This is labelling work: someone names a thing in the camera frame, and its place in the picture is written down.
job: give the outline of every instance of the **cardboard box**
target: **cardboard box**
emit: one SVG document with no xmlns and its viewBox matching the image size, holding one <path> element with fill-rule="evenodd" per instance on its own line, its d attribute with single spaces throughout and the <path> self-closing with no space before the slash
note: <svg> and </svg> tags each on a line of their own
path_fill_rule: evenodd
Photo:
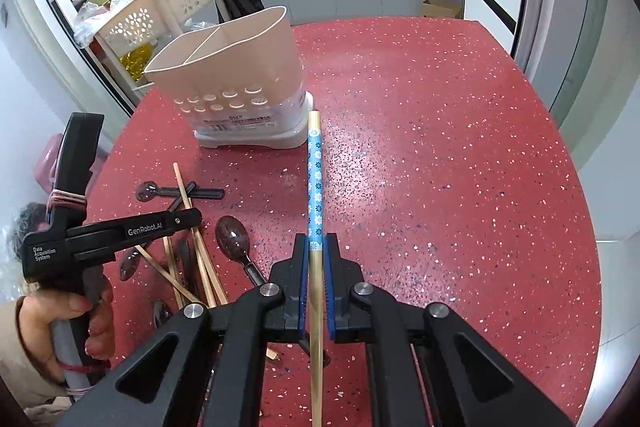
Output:
<svg viewBox="0 0 640 427">
<path fill-rule="evenodd" d="M 462 3 L 452 0 L 426 0 L 422 3 L 423 17 L 462 18 Z"/>
</svg>

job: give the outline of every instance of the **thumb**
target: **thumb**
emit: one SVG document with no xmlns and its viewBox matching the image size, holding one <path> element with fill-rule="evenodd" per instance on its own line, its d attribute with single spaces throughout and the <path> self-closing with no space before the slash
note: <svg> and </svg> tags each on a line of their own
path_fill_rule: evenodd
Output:
<svg viewBox="0 0 640 427">
<path fill-rule="evenodd" d="M 37 290 L 30 298 L 31 314 L 45 324 L 59 319 L 74 319 L 92 308 L 85 297 L 59 290 Z"/>
</svg>

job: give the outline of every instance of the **fingernail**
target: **fingernail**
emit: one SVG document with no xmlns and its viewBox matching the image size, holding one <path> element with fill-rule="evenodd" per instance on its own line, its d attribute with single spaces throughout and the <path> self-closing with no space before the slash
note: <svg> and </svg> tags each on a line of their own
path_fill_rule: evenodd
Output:
<svg viewBox="0 0 640 427">
<path fill-rule="evenodd" d="M 91 302 L 81 295 L 69 295 L 69 308 L 75 312 L 87 312 L 91 309 Z"/>
</svg>

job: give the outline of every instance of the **red table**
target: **red table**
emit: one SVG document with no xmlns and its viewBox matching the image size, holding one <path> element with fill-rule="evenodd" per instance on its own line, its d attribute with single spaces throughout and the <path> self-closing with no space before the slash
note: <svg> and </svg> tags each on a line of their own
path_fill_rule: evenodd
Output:
<svg viewBox="0 0 640 427">
<path fill-rule="evenodd" d="M 326 232 L 365 278 L 400 301 L 441 300 L 577 419 L 600 336 L 600 274 L 580 183 L 547 112 L 514 62 L 482 26 L 459 20 L 377 18 L 294 29 L 306 88 L 322 115 Z M 90 201 L 90 219 L 161 210 L 138 203 L 144 180 L 224 187 L 197 203 L 205 241 L 231 299 L 250 284 L 216 250 L 223 214 L 237 216 L 268 274 L 306 230 L 306 146 L 199 148 L 156 90 L 118 139 Z M 151 248 L 163 257 L 161 241 Z M 141 263 L 121 283 L 116 266 L 117 360 L 152 331 L 152 302 L 175 305 L 167 283 Z M 307 361 L 277 346 L 268 365 L 264 426 L 306 426 Z M 324 422 L 369 426 L 364 350 L 329 345 Z"/>
</svg>

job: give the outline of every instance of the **utensil holder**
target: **utensil holder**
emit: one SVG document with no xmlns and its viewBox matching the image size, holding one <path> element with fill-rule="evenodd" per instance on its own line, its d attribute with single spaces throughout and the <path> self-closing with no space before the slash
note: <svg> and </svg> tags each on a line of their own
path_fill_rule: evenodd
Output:
<svg viewBox="0 0 640 427">
<path fill-rule="evenodd" d="M 283 6 L 181 35 L 146 77 L 189 121 L 204 147 L 293 148 L 306 141 L 313 98 Z"/>
</svg>

